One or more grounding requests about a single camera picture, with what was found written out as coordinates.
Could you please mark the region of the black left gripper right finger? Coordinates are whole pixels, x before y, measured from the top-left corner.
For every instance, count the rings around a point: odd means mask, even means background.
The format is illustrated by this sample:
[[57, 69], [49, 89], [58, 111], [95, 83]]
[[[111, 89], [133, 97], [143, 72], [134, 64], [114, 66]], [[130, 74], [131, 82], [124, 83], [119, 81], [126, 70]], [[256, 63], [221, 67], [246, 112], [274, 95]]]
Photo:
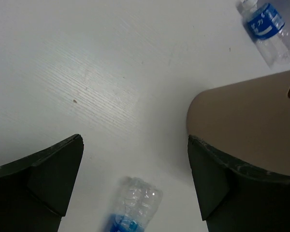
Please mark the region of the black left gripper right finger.
[[254, 166], [192, 135], [188, 159], [210, 232], [290, 232], [290, 176]]

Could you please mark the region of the blue label bottle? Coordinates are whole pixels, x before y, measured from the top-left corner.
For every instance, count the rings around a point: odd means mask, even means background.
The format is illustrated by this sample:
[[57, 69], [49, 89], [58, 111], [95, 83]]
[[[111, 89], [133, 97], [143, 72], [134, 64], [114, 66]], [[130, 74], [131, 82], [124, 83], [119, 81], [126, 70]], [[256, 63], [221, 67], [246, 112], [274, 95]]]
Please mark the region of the blue label bottle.
[[242, 23], [268, 66], [290, 63], [290, 23], [275, 0], [240, 0]]
[[137, 177], [120, 180], [102, 232], [144, 232], [157, 212], [163, 192]]

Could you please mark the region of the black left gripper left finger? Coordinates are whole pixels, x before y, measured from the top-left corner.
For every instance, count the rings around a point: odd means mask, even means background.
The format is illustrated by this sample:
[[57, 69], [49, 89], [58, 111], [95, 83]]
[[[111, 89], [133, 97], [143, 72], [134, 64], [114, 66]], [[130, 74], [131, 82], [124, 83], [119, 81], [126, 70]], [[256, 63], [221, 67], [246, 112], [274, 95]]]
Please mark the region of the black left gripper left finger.
[[75, 134], [0, 166], [0, 232], [58, 231], [83, 151], [83, 138]]

